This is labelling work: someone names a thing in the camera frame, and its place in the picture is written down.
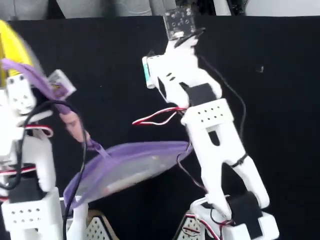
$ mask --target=purple strap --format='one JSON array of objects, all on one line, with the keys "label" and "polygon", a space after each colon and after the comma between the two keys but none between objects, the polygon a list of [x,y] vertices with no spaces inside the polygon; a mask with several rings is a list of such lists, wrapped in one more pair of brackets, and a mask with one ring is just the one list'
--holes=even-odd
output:
[{"label": "purple strap", "polygon": [[[37,73],[34,67],[27,64],[20,64],[7,58],[1,60],[2,67],[4,70],[14,69],[23,75],[30,81],[30,83],[35,86],[40,92],[45,95],[50,100],[60,100],[54,92],[50,89],[43,77]],[[70,113],[70,108],[64,105],[56,104],[55,107],[58,111],[64,115]]]},{"label": "purple strap", "polygon": [[[39,74],[33,66],[17,63],[8,58],[1,59],[1,63],[4,70],[14,69],[19,73],[25,75],[26,78],[30,81],[30,83],[37,89],[39,89],[39,91],[48,99],[60,100],[52,91],[52,89],[48,86],[47,82],[44,80],[44,77],[41,74]],[[71,111],[69,107],[61,104],[56,104],[55,107],[63,115],[66,115]],[[95,142],[92,139],[88,141],[88,150],[97,151],[103,158],[109,156],[106,150],[99,143]]]}]

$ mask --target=perforated plastic plate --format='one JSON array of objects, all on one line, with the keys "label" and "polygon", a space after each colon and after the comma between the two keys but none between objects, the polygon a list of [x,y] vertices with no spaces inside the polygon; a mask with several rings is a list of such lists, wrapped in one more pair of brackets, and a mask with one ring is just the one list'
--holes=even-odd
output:
[{"label": "perforated plastic plate", "polygon": [[86,228],[87,240],[111,240],[105,225],[99,217],[94,217],[88,227]]}]

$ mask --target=black backdrop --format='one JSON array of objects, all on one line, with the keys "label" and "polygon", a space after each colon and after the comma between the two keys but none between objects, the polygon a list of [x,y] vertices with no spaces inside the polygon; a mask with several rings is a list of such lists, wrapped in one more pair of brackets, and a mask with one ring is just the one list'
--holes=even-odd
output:
[{"label": "black backdrop", "polygon": [[[320,17],[199,17],[196,22],[207,29],[197,51],[247,104],[244,145],[268,190],[267,211],[276,217],[281,239],[315,235],[320,199]],[[60,68],[73,81],[78,91],[70,102],[81,111],[92,138],[106,148],[187,139],[177,118],[162,127],[131,126],[133,120],[166,107],[156,90],[145,87],[141,66],[141,57],[149,50],[162,53],[166,47],[161,17],[12,25],[31,45],[47,74]],[[241,105],[224,90],[238,126]],[[53,153],[62,191],[79,170],[82,151],[56,116],[47,122],[55,130]],[[184,164],[200,178],[194,155]],[[222,178],[226,194],[242,191],[229,169],[224,169]],[[190,203],[202,196],[202,190],[174,167],[92,207],[106,214],[121,240],[169,240]]]}]

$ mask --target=black cable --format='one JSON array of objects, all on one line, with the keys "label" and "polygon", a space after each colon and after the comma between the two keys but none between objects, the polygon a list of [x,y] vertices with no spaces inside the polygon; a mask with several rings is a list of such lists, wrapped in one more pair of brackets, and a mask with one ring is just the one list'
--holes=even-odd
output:
[{"label": "black cable", "polygon": [[81,178],[82,178],[82,175],[83,175],[83,172],[84,172],[84,169],[85,169],[85,160],[86,160],[86,152],[87,152],[87,135],[86,135],[86,130],[85,130],[85,127],[83,125],[83,121],[80,117],[80,115],[78,114],[78,112],[75,110],[75,108],[65,102],[65,101],[59,101],[59,100],[48,100],[48,101],[45,101],[44,103],[42,103],[41,105],[35,107],[31,112],[30,114],[28,115],[28,117],[25,119],[24,123],[23,123],[23,135],[22,135],[22,139],[20,141],[20,144],[19,144],[19,148],[18,148],[18,151],[17,151],[17,168],[15,169],[16,170],[16,176],[14,178],[14,181],[13,183],[11,183],[10,185],[7,185],[7,186],[3,186],[3,185],[0,185],[0,188],[3,188],[5,190],[12,190],[14,189],[19,183],[20,183],[20,180],[21,180],[21,172],[22,172],[22,149],[23,149],[23,143],[24,143],[24,140],[25,140],[25,137],[26,137],[26,126],[27,124],[29,123],[29,121],[31,120],[31,118],[40,113],[41,111],[43,111],[45,108],[47,108],[48,106],[51,106],[51,105],[64,105],[64,106],[67,106],[71,109],[71,111],[75,112],[78,117],[79,117],[79,121],[80,121],[80,126],[81,126],[81,131],[82,131],[82,135],[83,135],[83,155],[82,155],[82,165],[81,165],[81,169],[80,169],[80,172],[79,172],[79,177],[77,179],[77,182],[73,188],[73,191],[71,193],[71,196],[70,196],[70,199],[68,200],[67,202],[67,205],[65,207],[65,212],[64,212],[64,216],[63,216],[63,226],[62,226],[62,232],[63,232],[63,240],[67,240],[67,219],[68,219],[68,213],[70,211],[70,207],[71,207],[71,204],[76,196],[76,193],[77,193],[77,190],[79,188],[79,185],[80,185],[80,181],[81,181]]},{"label": "black cable", "polygon": [[186,150],[185,150],[184,152],[178,154],[178,156],[176,157],[176,163],[178,164],[179,168],[181,168],[181,169],[185,172],[185,174],[187,174],[187,175],[191,178],[191,180],[193,181],[193,183],[194,183],[196,186],[198,186],[199,188],[203,189],[203,190],[207,193],[208,191],[207,191],[207,189],[205,188],[205,186],[203,186],[202,184],[200,184],[200,183],[188,172],[188,170],[186,170],[186,169],[184,168],[184,166],[182,166],[182,164],[181,164],[181,162],[180,162],[180,160],[179,160],[179,157],[180,157],[182,154],[187,153],[187,152],[189,151],[189,149],[191,148],[191,146],[192,146],[192,144],[191,144],[191,141],[190,141],[190,139],[189,139],[189,143],[188,143],[188,146],[187,146]]},{"label": "black cable", "polygon": [[210,218],[215,224],[219,225],[219,231],[220,231],[219,239],[223,240],[223,235],[222,235],[223,227],[226,226],[226,225],[229,225],[230,223],[232,223],[232,220],[226,221],[226,222],[218,222],[218,221],[216,221],[214,219],[214,217],[212,216],[213,210],[214,210],[213,208],[210,209]]},{"label": "black cable", "polygon": [[204,61],[204,63],[212,70],[214,71],[219,78],[223,81],[224,85],[239,99],[239,101],[241,102],[242,108],[243,108],[243,114],[242,114],[242,118],[241,118],[241,122],[240,122],[240,128],[239,128],[239,136],[241,139],[241,142],[243,142],[243,138],[244,138],[244,127],[245,127],[245,120],[246,120],[246,116],[247,116],[247,106],[245,101],[243,100],[243,98],[236,92],[236,90],[234,90],[230,84],[227,82],[227,80],[225,79],[225,77],[218,71],[218,69],[216,69],[214,66],[212,66],[206,59],[204,56],[199,55],[199,57]]}]

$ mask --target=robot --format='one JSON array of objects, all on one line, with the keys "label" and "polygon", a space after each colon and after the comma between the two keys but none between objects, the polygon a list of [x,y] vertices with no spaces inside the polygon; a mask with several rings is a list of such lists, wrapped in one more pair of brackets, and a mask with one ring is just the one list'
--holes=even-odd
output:
[{"label": "robot", "polygon": [[[38,121],[53,114],[51,109],[41,107],[44,97],[63,103],[58,100],[64,100],[75,88],[70,82],[63,84],[61,80],[67,79],[59,70],[48,79],[43,75],[41,79],[47,82],[39,80],[35,77],[36,72],[41,73],[37,64],[23,39],[0,20],[0,198],[5,228],[12,240],[65,239],[63,199],[56,187],[48,139],[52,134],[46,134],[43,129],[50,129]],[[66,114],[61,107],[65,106],[58,105],[57,109],[63,112],[60,116],[67,129],[75,139],[83,141],[79,118],[72,111]],[[89,143],[90,136],[85,134]],[[99,145],[92,140],[91,147]],[[87,204],[73,210],[67,239],[87,239],[87,215]]]},{"label": "robot", "polygon": [[[262,212],[270,203],[267,190],[243,147],[222,88],[198,67],[195,46],[204,29],[196,29],[190,8],[168,11],[164,23],[168,36],[165,53],[142,59],[146,86],[157,88],[167,103],[186,109],[181,124],[196,153],[207,191],[204,198],[191,204],[175,239],[277,239],[275,218]],[[212,141],[212,133],[218,143]],[[244,195],[225,197],[221,188],[223,163],[242,178],[247,189]]]}]

